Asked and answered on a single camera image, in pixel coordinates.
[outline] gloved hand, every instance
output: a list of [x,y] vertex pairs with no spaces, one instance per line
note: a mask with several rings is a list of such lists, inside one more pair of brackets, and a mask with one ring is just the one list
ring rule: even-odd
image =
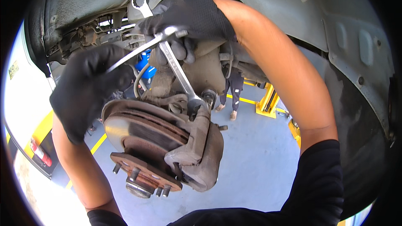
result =
[[108,44],[70,58],[50,95],[50,104],[72,143],[84,141],[86,130],[99,116],[110,95],[131,82],[134,73],[128,65],[105,74],[126,53],[126,50]]
[[[168,26],[187,30],[186,37],[170,41],[176,58],[186,63],[195,61],[194,39],[237,42],[232,25],[213,0],[163,0],[152,12],[152,17],[139,21],[135,28],[146,36],[147,41]],[[155,53],[158,64],[166,64],[158,47]]]

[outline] black shirt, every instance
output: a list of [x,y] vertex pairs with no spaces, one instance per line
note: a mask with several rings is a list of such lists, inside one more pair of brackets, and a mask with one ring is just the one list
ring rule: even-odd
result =
[[[342,196],[339,143],[326,140],[301,155],[289,198],[280,211],[202,209],[168,225],[336,225],[342,213]],[[93,226],[127,225],[120,216],[102,209],[89,211],[88,217]]]

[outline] garage floor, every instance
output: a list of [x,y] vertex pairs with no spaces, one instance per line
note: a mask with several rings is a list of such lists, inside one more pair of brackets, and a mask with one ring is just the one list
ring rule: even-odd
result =
[[[260,100],[265,93],[264,89],[246,84],[243,89],[241,97],[253,101]],[[116,150],[107,138],[100,144],[104,130],[99,122],[94,123],[97,130],[88,133],[85,142],[89,148],[100,144],[94,157],[108,178],[128,225],[166,225],[197,209],[243,207],[275,211],[282,207],[299,159],[299,147],[287,126],[289,120],[284,116],[272,119],[258,115],[255,105],[241,101],[237,120],[231,122],[231,102],[228,98],[224,110],[212,113],[212,122],[228,125],[229,130],[222,133],[225,146],[218,181],[204,193],[183,185],[182,191],[171,192],[168,198],[133,196],[125,189],[127,174],[112,173],[114,163],[109,155]],[[73,189],[60,165],[53,172],[52,181]]]

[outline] black pants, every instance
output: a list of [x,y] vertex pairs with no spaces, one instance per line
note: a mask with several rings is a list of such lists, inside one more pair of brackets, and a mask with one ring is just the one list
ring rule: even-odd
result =
[[219,96],[221,104],[224,105],[226,103],[226,94],[230,88],[230,91],[233,95],[232,108],[234,111],[237,111],[239,108],[240,93],[243,90],[243,82],[244,78],[242,77],[241,73],[232,73],[230,77],[226,79],[224,94]]

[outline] wrench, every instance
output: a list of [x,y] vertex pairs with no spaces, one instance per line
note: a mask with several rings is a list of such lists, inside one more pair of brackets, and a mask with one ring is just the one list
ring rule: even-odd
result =
[[163,32],[155,34],[155,38],[142,46],[138,47],[137,49],[133,50],[123,58],[121,58],[118,62],[114,63],[109,69],[106,70],[106,73],[111,72],[130,58],[133,58],[134,56],[142,53],[146,49],[151,48],[152,46],[156,45],[157,43],[166,40],[169,36],[176,34],[178,38],[183,37],[183,35],[187,35],[187,32],[183,32],[183,30],[179,30],[178,28],[174,26],[169,26]]
[[[149,5],[147,3],[147,0],[144,0],[144,3],[141,6],[137,6],[136,0],[131,0],[131,5],[139,10],[144,18],[148,18],[150,16],[153,16],[153,13],[151,9],[149,8]],[[180,64],[178,63],[178,60],[173,54],[172,48],[170,47],[169,43],[167,41],[161,41],[159,42],[159,48],[161,49],[162,53],[165,55],[166,60],[168,61],[169,66],[172,68],[174,75],[178,79],[180,85],[184,89],[184,92],[186,93],[188,97],[188,102],[187,102],[187,113],[192,115],[196,113],[195,108],[198,106],[203,106],[208,110],[208,104],[205,102],[201,97],[199,97],[197,94],[195,94],[193,87],[190,85],[190,82],[188,81],[188,78],[186,77],[185,73],[183,72],[183,69],[181,68]]]

